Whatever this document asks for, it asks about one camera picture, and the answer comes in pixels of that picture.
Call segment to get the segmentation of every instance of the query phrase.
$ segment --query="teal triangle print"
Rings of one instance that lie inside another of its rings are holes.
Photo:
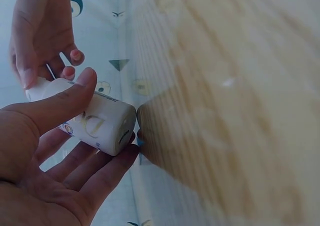
[[[119,72],[127,65],[129,59],[109,60],[109,63]]]

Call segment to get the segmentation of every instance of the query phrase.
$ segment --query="hand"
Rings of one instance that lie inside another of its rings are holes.
[[[52,80],[46,64],[56,78],[73,80],[75,69],[65,66],[61,52],[73,66],[85,59],[75,45],[70,0],[17,0],[9,56],[23,87],[33,86],[38,75]]]
[[[0,225],[89,226],[130,168],[136,145],[112,157],[83,142],[48,171],[39,168],[69,138],[56,127],[83,112],[96,83],[87,68],[65,92],[0,110]]]

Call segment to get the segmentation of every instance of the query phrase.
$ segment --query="finger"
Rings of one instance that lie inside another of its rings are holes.
[[[65,68],[65,63],[59,55],[56,55],[55,57],[53,57],[48,62],[48,65],[55,78],[59,78]]]
[[[34,157],[41,165],[44,161],[54,155],[64,145],[70,135],[58,128],[46,132],[40,137],[39,146],[34,153]]]
[[[60,75],[60,78],[64,78],[66,80],[70,80],[70,81],[73,81],[74,78],[75,78],[75,73],[76,73],[76,70],[74,67],[72,66],[66,66],[61,75]]]
[[[16,53],[16,69],[22,86],[31,87],[37,78],[38,58],[33,47],[34,29],[44,15],[46,0],[17,0],[12,18],[11,38]]]
[[[133,133],[129,144],[135,139]],[[64,186],[67,189],[79,191],[82,186],[88,181],[88,179],[94,175],[103,166],[109,163],[113,159],[113,156],[106,154],[102,151],[85,161],[79,167],[77,167],[68,177],[63,181]]]
[[[85,60],[84,53],[78,50],[74,43],[68,45],[62,52],[73,66],[79,66]]]
[[[57,182],[62,182],[79,165],[97,152],[97,149],[86,144],[78,143],[75,148],[56,166],[49,169],[46,174]]]
[[[54,78],[51,75],[51,72],[49,71],[48,66],[46,64],[38,67],[37,72],[38,72],[39,77],[45,78],[48,81],[54,80]]]
[[[86,68],[71,88],[44,100],[12,104],[3,110],[27,116],[38,129],[35,135],[41,136],[82,113],[93,97],[96,84],[96,72]]]
[[[144,134],[142,133],[141,129],[138,130],[138,132],[136,133],[137,137],[140,139],[140,140],[144,140]]]
[[[134,163],[138,153],[138,146],[129,145],[83,185],[79,192],[87,199],[94,212],[118,185]]]

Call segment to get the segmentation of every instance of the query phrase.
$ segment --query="wood grain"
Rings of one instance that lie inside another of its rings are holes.
[[[131,8],[135,77],[152,82],[132,90],[143,154],[211,225],[319,225],[320,0]]]

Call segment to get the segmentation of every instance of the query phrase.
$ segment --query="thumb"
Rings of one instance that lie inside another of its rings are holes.
[[[93,97],[96,84],[96,72],[86,68],[69,89],[40,101],[13,104],[4,110],[27,116],[38,129],[34,133],[41,136],[82,113]]]

